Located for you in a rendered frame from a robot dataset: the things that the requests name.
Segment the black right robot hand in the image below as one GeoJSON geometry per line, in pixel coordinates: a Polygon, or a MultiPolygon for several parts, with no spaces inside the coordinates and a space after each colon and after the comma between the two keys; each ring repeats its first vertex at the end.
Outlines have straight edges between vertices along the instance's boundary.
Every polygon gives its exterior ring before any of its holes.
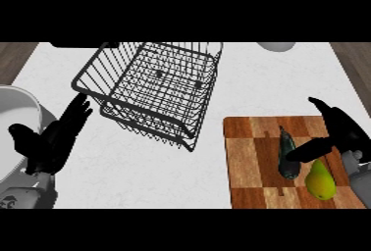
{"type": "Polygon", "coordinates": [[[308,163],[333,152],[333,148],[343,154],[359,151],[359,163],[371,162],[371,137],[361,125],[339,107],[331,107],[321,99],[311,97],[325,121],[328,136],[314,138],[300,145],[288,154],[288,161],[308,163]]]}

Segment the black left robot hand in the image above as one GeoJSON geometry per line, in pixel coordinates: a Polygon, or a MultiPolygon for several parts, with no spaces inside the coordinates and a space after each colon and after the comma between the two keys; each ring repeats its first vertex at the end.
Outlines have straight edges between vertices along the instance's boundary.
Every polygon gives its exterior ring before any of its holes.
{"type": "Polygon", "coordinates": [[[78,93],[61,118],[47,125],[42,133],[28,131],[27,127],[19,128],[27,136],[18,143],[18,148],[28,158],[28,175],[34,176],[39,173],[55,175],[62,170],[92,113],[87,95],[78,93]]]}

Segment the dark green eggplant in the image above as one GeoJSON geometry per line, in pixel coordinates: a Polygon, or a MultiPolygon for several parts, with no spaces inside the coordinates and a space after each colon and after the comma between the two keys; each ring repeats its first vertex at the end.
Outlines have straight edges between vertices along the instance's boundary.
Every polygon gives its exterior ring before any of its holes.
{"type": "Polygon", "coordinates": [[[287,179],[296,179],[300,175],[302,164],[299,161],[287,159],[288,153],[296,149],[293,137],[284,127],[280,128],[280,148],[278,148],[278,172],[287,179]]]}

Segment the checkered wooden cutting board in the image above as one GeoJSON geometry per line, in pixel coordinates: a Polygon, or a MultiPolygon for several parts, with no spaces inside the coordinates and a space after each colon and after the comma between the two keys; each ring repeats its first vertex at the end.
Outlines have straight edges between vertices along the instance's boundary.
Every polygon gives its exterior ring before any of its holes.
{"type": "Polygon", "coordinates": [[[287,130],[297,145],[328,135],[319,116],[228,117],[223,136],[229,175],[231,204],[235,209],[361,209],[342,165],[333,151],[321,158],[334,177],[336,195],[316,199],[306,188],[305,178],[312,165],[302,165],[296,179],[278,172],[280,132],[287,130]]]}

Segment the white round bowl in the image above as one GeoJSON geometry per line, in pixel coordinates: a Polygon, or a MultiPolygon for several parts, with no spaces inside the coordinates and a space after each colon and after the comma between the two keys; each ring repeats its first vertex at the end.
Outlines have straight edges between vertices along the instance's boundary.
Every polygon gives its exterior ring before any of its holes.
{"type": "Polygon", "coordinates": [[[34,95],[24,88],[0,84],[0,182],[24,167],[28,160],[18,143],[27,138],[19,130],[40,132],[42,110],[34,95]]]}

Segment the yellow green pear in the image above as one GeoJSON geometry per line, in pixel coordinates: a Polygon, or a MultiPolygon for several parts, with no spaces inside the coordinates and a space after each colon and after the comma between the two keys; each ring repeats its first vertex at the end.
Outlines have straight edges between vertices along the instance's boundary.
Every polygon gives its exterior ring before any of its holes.
{"type": "Polygon", "coordinates": [[[312,164],[312,169],[305,178],[309,193],[319,200],[330,200],[336,194],[336,185],[333,175],[321,160],[312,164]]]}

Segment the black flat object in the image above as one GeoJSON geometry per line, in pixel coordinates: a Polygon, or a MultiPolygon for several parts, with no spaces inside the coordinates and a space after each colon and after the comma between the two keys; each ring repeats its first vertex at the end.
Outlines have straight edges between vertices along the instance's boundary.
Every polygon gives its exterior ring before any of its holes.
{"type": "Polygon", "coordinates": [[[118,42],[49,42],[56,48],[118,48],[118,42]]]}

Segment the pale grey round object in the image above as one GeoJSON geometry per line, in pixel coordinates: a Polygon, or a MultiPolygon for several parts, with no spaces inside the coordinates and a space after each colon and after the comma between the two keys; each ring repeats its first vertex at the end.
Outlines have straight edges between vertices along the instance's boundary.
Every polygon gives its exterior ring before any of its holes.
{"type": "Polygon", "coordinates": [[[285,52],[294,47],[294,42],[260,42],[259,46],[272,52],[285,52]]]}

